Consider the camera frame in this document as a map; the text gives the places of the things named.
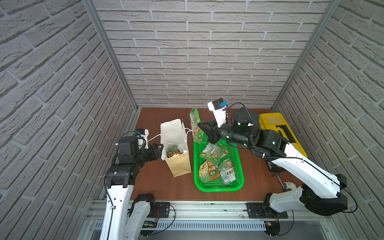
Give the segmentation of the green condiment packet top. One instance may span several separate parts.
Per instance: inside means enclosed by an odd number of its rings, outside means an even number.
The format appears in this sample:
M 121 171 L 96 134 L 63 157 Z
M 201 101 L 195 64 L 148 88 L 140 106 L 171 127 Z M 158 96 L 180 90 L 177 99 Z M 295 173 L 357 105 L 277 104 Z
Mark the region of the green condiment packet top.
M 192 110 L 189 113 L 189 119 L 191 122 L 193 140 L 195 143 L 200 144 L 203 141 L 204 132 L 198 126 L 198 123 L 201 122 L 198 108 L 192 108 Z

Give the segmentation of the green white condiment packet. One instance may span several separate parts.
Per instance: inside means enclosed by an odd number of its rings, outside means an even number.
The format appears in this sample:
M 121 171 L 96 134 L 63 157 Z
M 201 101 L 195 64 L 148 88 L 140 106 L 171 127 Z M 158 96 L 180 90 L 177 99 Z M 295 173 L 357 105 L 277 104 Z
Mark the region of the green white condiment packet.
M 199 157 L 218 166 L 220 161 L 224 159 L 228 154 L 229 149 L 225 145 L 220 143 L 207 143 Z

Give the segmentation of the brown paper bag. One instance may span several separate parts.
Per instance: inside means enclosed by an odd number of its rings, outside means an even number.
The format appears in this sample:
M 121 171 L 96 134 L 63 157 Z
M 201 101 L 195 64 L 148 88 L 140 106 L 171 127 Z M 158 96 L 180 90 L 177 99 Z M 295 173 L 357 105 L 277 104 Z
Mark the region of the brown paper bag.
M 149 139 L 149 141 L 160 137 L 162 150 L 161 159 L 165 161 L 174 178 L 192 172 L 189 148 L 188 131 L 181 119 L 175 119 L 160 125 L 160 134 Z

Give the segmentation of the orange green condiment packet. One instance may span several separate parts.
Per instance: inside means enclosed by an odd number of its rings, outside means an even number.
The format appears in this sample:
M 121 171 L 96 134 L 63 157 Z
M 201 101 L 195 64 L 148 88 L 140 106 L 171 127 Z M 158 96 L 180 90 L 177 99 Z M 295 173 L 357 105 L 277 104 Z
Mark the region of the orange green condiment packet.
M 205 161 L 199 168 L 199 179 L 203 183 L 216 180 L 220 177 L 217 166 L 210 161 Z

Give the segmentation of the white pipe elbow fitting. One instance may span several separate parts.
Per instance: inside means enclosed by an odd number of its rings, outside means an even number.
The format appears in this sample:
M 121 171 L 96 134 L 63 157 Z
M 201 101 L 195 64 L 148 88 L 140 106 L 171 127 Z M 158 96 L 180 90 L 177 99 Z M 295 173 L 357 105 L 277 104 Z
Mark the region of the white pipe elbow fitting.
M 297 189 L 297 186 L 292 182 L 283 182 L 283 189 L 284 192 L 294 191 Z

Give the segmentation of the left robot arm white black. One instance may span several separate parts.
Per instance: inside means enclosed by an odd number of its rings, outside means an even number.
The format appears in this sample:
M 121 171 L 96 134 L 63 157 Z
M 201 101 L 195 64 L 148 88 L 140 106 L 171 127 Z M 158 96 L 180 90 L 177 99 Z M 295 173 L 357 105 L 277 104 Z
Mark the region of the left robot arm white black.
M 139 195 L 129 209 L 136 177 L 145 163 L 155 161 L 162 155 L 164 145 L 153 144 L 148 149 L 123 152 L 113 157 L 107 170 L 104 187 L 107 205 L 103 221 L 101 240 L 137 240 L 147 216 L 154 210 L 153 194 Z

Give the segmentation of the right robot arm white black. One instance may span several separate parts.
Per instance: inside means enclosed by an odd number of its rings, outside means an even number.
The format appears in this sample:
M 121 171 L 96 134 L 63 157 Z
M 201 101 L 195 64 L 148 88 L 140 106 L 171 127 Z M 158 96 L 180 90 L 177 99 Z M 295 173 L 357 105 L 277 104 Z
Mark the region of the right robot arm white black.
M 309 210 L 320 216 L 331 216 L 348 208 L 343 195 L 346 177 L 331 174 L 302 155 L 282 135 L 273 130 L 260 129 L 252 124 L 223 124 L 216 121 L 198 123 L 208 136 L 209 143 L 224 140 L 246 148 L 253 155 L 290 172 L 302 186 L 280 194 L 266 194 L 262 205 L 264 214 L 278 214 L 289 210 Z

